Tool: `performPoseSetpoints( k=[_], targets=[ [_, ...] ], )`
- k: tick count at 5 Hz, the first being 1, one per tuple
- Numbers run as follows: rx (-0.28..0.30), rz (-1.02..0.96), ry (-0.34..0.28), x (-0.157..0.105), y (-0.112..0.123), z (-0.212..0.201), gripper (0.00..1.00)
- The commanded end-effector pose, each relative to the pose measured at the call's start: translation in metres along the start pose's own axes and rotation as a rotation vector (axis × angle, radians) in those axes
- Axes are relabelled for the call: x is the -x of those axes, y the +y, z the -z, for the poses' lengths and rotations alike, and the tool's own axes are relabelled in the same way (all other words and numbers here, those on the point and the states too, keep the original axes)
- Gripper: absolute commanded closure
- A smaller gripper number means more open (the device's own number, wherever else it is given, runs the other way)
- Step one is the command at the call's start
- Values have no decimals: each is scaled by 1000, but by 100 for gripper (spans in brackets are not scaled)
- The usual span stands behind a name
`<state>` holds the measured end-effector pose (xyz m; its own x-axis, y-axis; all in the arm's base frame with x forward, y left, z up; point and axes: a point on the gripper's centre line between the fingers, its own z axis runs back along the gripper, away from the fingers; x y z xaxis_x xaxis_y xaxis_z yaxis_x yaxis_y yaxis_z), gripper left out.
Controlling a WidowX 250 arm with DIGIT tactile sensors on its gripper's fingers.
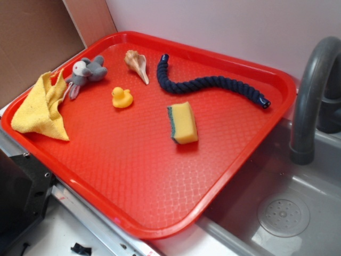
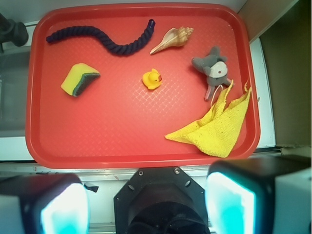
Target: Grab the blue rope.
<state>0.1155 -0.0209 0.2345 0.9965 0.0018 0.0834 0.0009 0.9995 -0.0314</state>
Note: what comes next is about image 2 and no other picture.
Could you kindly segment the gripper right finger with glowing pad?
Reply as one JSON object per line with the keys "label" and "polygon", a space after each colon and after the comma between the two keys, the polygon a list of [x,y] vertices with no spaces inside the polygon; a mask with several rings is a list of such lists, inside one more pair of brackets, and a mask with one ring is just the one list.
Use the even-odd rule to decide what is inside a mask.
{"label": "gripper right finger with glowing pad", "polygon": [[218,160],[205,182],[208,218],[218,234],[309,234],[312,162],[304,156]]}

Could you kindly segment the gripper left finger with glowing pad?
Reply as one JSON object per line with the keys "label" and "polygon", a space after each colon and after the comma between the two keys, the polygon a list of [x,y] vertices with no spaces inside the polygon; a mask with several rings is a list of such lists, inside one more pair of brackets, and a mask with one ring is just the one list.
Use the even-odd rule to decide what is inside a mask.
{"label": "gripper left finger with glowing pad", "polygon": [[0,181],[2,234],[86,234],[89,202],[75,174],[18,175]]}

